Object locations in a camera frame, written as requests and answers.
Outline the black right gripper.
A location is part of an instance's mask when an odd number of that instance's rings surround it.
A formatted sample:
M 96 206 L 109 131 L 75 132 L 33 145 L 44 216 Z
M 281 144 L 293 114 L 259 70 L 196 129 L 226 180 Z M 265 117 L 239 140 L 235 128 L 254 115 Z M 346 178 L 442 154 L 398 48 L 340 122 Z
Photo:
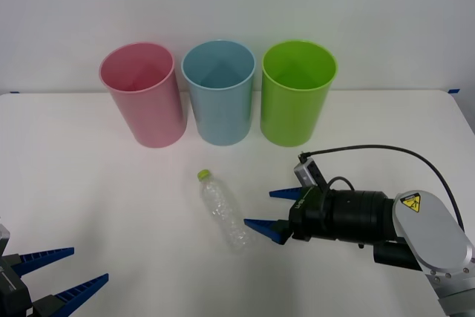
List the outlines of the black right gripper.
M 323 193 L 317 186 L 279 189 L 270 191 L 269 196 L 296 201 L 289 211 L 289 221 L 246 218 L 244 224 L 250 229 L 280 245 L 284 245 L 291 236 L 306 242 L 311 238 L 334 240 L 327 228 Z

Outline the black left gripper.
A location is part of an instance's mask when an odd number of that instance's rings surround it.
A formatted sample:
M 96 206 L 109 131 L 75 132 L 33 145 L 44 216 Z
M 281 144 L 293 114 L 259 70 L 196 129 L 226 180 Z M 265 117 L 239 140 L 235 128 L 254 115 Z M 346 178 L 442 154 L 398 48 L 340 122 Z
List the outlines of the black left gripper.
M 61 248 L 24 255 L 12 254 L 1 258 L 1 316 L 25 317 L 32 307 L 23 275 L 38 270 L 74 254 L 74 248 Z M 33 316 L 67 317 L 79 309 L 105 284 L 106 273 L 55 295 L 47 295 L 33 302 Z

